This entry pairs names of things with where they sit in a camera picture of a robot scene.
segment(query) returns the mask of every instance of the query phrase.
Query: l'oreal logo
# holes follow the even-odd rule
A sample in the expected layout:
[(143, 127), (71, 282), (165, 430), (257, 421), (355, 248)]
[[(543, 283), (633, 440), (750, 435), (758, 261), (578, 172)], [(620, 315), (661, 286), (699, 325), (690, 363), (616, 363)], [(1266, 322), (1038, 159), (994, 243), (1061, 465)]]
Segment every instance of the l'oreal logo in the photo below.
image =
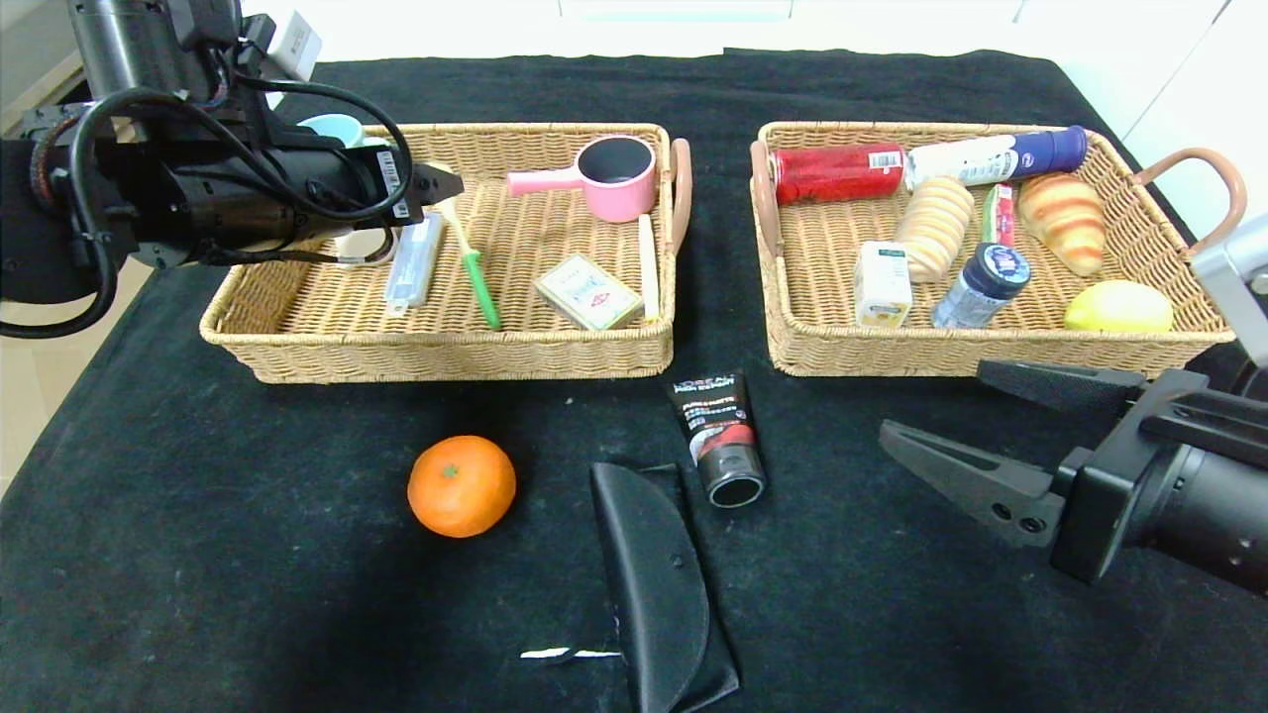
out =
[(725, 377), (713, 377), (708, 379), (696, 379), (691, 382), (681, 382), (673, 384), (673, 393), (683, 393), (689, 391), (709, 391), (710, 388), (719, 388), (724, 386), (733, 386), (735, 383), (734, 376)]

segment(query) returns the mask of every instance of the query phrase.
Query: table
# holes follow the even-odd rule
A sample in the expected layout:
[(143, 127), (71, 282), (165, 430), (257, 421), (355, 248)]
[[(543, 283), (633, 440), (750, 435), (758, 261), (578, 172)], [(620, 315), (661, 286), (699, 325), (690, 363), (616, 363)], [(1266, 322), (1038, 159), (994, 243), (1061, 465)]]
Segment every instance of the table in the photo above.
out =
[[(623, 382), (287, 386), (204, 344), (223, 277), (156, 273), (0, 505), (6, 710), (625, 710), (592, 461), (687, 453), (663, 384), (742, 367), (771, 488), (697, 543), (743, 689), (716, 710), (1264, 710), (1268, 606), (1160, 554), (1088, 587), (1012, 551), (876, 445), (883, 417), (1055, 466), (1101, 433), (970, 379), (796, 379), (766, 354), (748, 143), (773, 119), (1082, 123), (1050, 62), (727, 52), (322, 65), (402, 122), (650, 121), (696, 202), (676, 359)], [(327, 108), (283, 104), (292, 118)], [(424, 530), (415, 457), (476, 433), (521, 491), (487, 535)]]

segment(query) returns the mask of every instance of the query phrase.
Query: orange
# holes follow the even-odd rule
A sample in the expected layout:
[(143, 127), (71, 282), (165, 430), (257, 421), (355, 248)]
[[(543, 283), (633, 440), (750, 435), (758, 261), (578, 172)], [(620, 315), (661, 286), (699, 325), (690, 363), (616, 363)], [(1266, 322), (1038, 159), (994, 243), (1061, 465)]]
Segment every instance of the orange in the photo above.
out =
[(515, 468), (492, 440), (455, 435), (422, 452), (406, 495), (415, 516), (431, 532), (478, 535), (511, 507)]

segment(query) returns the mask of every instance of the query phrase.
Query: croissant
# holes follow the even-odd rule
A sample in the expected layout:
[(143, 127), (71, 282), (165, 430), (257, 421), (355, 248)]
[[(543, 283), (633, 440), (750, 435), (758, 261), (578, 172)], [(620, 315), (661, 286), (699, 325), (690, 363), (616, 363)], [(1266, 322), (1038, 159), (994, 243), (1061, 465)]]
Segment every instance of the croissant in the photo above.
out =
[(912, 282), (937, 282), (947, 275), (971, 214), (973, 194), (954, 178), (931, 178), (915, 188), (894, 236), (907, 249)]
[(1101, 269), (1106, 214), (1090, 185), (1070, 174), (1046, 174), (1026, 181), (1017, 208), (1070, 271), (1088, 277)]

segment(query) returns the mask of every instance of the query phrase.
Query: wooden floor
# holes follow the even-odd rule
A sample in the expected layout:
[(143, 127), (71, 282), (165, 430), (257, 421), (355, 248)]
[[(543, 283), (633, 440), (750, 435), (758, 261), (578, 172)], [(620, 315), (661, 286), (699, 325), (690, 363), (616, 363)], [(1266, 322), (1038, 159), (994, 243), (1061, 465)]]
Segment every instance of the wooden floor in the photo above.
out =
[[(75, 386), (89, 359), (150, 275), (150, 268), (128, 260), (119, 273), (119, 293), (96, 325), (62, 339), (0, 337), (0, 495), (9, 488), (48, 420)], [(81, 312), (91, 298), (58, 306), (0, 303), (6, 322), (55, 322)]]

